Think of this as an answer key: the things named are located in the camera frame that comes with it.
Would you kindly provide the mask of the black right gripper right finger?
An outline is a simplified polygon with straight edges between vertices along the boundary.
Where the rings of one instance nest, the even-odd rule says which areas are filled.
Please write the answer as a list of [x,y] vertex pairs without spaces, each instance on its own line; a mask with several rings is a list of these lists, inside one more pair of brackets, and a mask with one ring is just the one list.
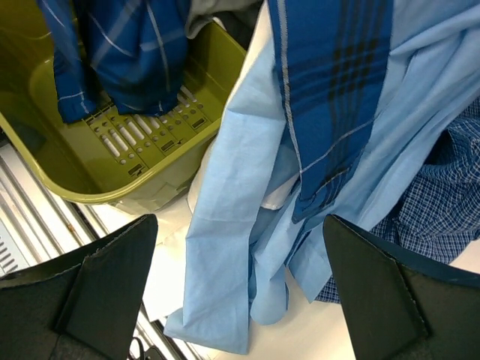
[[357,359],[478,359],[479,274],[328,215],[323,235]]

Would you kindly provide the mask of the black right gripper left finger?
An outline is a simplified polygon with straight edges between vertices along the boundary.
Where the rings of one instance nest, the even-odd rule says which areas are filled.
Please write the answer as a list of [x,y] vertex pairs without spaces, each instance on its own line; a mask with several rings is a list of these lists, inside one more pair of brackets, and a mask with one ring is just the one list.
[[158,233],[145,214],[1,278],[2,359],[126,359]]

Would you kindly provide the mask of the dark blue plaid shirt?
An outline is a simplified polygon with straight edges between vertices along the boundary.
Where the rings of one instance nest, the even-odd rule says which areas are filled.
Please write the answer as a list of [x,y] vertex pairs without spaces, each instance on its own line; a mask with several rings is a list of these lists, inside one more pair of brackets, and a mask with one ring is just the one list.
[[[106,92],[122,114],[177,104],[186,1],[39,1],[54,42],[58,111],[94,113]],[[392,1],[270,1],[275,73],[301,166],[294,221],[329,205],[366,146],[386,76]]]

